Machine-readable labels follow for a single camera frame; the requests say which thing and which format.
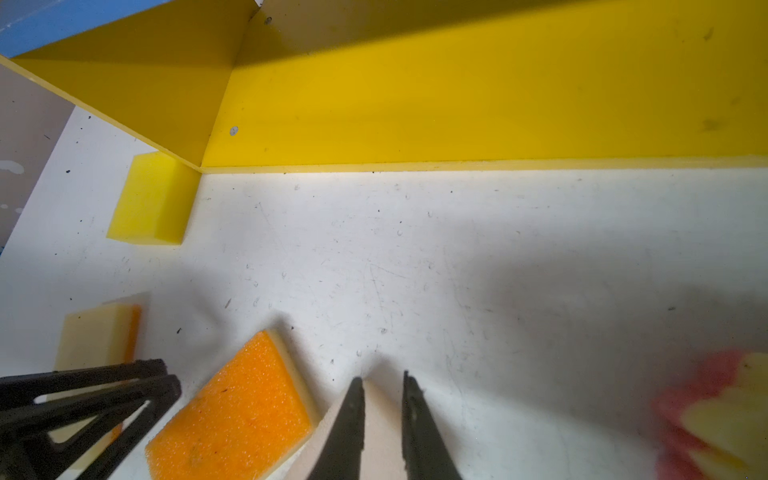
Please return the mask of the orange scrub sponge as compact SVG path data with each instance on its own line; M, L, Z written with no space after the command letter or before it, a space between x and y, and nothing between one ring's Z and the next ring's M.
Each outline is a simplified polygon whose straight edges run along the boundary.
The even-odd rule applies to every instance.
M255 334L145 448L154 479L265 479L320 416L285 342Z

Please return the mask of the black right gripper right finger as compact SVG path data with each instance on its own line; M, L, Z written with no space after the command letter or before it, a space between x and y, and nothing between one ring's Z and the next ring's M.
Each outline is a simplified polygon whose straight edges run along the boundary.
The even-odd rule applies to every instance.
M402 457L408 480L461 480L417 380L404 372Z

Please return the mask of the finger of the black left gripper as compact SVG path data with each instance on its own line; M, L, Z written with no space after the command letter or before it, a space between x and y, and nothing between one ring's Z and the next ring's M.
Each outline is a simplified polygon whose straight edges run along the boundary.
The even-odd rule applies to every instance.
M1 477L56 479L134 420L79 475L107 479L180 398L160 359L1 379Z

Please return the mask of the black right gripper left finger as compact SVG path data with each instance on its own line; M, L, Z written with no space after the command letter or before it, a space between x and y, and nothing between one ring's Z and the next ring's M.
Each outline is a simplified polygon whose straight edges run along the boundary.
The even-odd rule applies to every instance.
M341 402L325 445L308 479L358 480L365 439L363 379L355 377Z

